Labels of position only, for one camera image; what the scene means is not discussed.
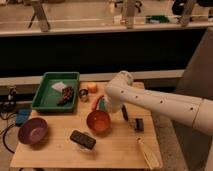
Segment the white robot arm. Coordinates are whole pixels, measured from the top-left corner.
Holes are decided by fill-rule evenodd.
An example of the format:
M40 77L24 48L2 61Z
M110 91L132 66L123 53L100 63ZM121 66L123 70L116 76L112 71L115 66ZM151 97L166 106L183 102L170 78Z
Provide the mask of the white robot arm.
M105 106L110 113L130 103L213 136L212 100L141 89L133 87L133 81L129 72L121 71L107 83Z

